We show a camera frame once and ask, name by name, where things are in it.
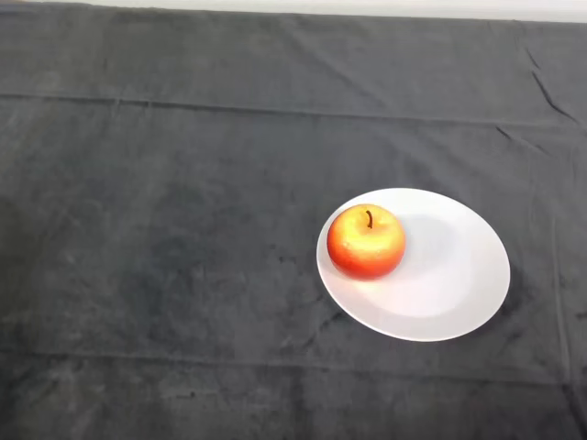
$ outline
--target plate rim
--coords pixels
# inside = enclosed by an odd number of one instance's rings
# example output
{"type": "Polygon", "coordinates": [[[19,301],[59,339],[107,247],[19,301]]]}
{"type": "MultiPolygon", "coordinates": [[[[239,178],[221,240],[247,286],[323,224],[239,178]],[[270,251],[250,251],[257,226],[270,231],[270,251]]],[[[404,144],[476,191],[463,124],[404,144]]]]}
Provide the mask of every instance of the plate rim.
{"type": "Polygon", "coordinates": [[[487,324],[494,316],[495,314],[497,314],[497,312],[502,308],[502,306],[504,305],[505,299],[507,298],[507,295],[509,293],[510,287],[511,287],[511,281],[512,281],[512,267],[510,265],[510,259],[509,259],[509,255],[507,253],[507,249],[505,248],[504,242],[502,241],[502,239],[499,237],[499,235],[497,234],[497,232],[495,231],[495,229],[489,224],[489,222],[487,222],[480,214],[478,214],[477,212],[475,212],[472,208],[470,208],[468,205],[466,205],[465,203],[462,203],[456,199],[453,199],[452,197],[448,197],[445,194],[441,194],[439,192],[433,192],[433,191],[429,191],[429,190],[422,190],[419,188],[408,188],[408,187],[395,187],[395,188],[381,188],[378,190],[373,190],[373,191],[368,191],[368,192],[364,192],[361,193],[359,195],[356,195],[355,197],[352,197],[350,199],[348,199],[345,203],[342,203],[340,206],[338,206],[327,218],[327,220],[324,222],[324,224],[322,225],[321,229],[320,229],[320,234],[318,234],[318,240],[316,242],[316,265],[318,268],[318,274],[320,275],[320,280],[322,281],[322,284],[324,285],[324,288],[327,290],[328,295],[330,295],[330,298],[332,298],[334,300],[334,302],[337,304],[338,307],[340,307],[346,314],[348,314],[351,318],[353,318],[355,321],[361,323],[362,325],[365,325],[366,327],[370,328],[371,330],[380,333],[382,335],[386,335],[386,336],[390,336],[390,337],[395,337],[397,339],[402,339],[404,341],[411,341],[411,342],[442,342],[442,341],[448,341],[450,339],[455,339],[461,336],[465,336],[469,333],[474,332],[475,330],[479,329],[480,327],[482,327],[483,325],[487,324]],[[413,191],[413,192],[419,192],[419,193],[428,193],[428,194],[433,194],[434,196],[437,197],[441,197],[441,198],[445,198],[445,199],[449,199],[450,201],[459,204],[461,206],[464,206],[467,210],[471,211],[474,215],[476,215],[477,217],[479,217],[488,227],[489,229],[494,233],[494,235],[497,237],[497,241],[499,242],[499,245],[502,248],[502,251],[504,252],[505,255],[505,263],[507,264],[507,287],[505,289],[505,293],[504,293],[504,297],[501,299],[501,301],[499,302],[499,304],[497,305],[497,307],[495,308],[495,310],[493,310],[491,312],[491,314],[488,314],[488,317],[483,320],[482,322],[480,321],[476,326],[474,326],[473,328],[469,328],[467,330],[463,330],[463,331],[459,331],[456,332],[452,335],[447,335],[447,336],[441,336],[441,337],[407,337],[405,335],[397,335],[394,334],[393,332],[387,331],[387,330],[383,330],[381,328],[377,328],[376,326],[374,326],[373,324],[369,324],[367,322],[365,322],[363,319],[359,318],[357,315],[355,315],[351,310],[347,309],[346,307],[344,307],[340,301],[337,299],[337,297],[330,291],[330,289],[327,287],[325,281],[324,281],[324,274],[323,274],[323,269],[320,267],[320,259],[319,259],[319,252],[320,252],[320,241],[322,238],[322,235],[325,233],[327,233],[326,230],[326,225],[328,224],[330,218],[338,211],[340,210],[344,205],[351,203],[352,201],[369,195],[369,194],[373,194],[373,193],[381,193],[381,192],[387,192],[387,191],[413,191]]]}

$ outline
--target white wall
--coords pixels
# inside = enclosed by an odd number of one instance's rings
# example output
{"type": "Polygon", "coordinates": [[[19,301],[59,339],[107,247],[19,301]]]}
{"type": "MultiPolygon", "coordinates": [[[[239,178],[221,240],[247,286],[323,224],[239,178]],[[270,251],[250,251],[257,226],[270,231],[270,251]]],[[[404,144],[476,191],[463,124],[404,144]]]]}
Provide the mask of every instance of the white wall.
{"type": "MultiPolygon", "coordinates": [[[[80,3],[83,0],[59,0],[80,3]]],[[[587,0],[86,0],[102,6],[587,23],[587,0]]]]}

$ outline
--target apple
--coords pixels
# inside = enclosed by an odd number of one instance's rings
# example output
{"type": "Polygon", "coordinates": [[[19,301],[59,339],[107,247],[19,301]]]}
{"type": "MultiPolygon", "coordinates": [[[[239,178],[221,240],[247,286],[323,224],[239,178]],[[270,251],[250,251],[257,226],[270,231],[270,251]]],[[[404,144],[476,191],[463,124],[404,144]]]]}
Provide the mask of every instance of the apple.
{"type": "Polygon", "coordinates": [[[394,270],[405,251],[400,221],[380,206],[358,204],[341,213],[328,229],[328,255],[352,278],[372,280],[394,270]]]}

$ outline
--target white plate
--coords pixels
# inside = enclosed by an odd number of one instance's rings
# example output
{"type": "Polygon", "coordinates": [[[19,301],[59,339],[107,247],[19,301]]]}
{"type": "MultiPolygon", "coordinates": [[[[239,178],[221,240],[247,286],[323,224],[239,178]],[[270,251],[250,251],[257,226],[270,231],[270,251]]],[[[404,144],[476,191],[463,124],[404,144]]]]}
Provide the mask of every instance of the white plate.
{"type": "Polygon", "coordinates": [[[473,331],[497,312],[510,284],[507,253],[487,222],[462,203],[422,190],[379,190],[346,202],[324,224],[316,258],[322,281],[345,312],[373,330],[411,341],[473,331]],[[384,207],[405,230],[402,262],[378,280],[353,280],[328,255],[330,225],[355,204],[384,207]]]}

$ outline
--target plate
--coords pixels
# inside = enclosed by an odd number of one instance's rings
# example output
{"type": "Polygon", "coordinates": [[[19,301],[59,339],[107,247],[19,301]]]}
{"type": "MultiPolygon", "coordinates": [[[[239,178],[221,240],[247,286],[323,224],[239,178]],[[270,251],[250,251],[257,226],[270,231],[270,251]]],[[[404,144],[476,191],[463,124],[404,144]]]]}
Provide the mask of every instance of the plate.
{"type": "Polygon", "coordinates": [[[505,247],[469,207],[435,192],[392,188],[367,192],[340,206],[320,232],[320,277],[350,316],[388,336],[442,341],[485,324],[504,303],[510,284],[505,247]],[[389,275],[353,280],[328,255],[334,219],[355,204],[377,204],[402,223],[405,253],[389,275]]]}

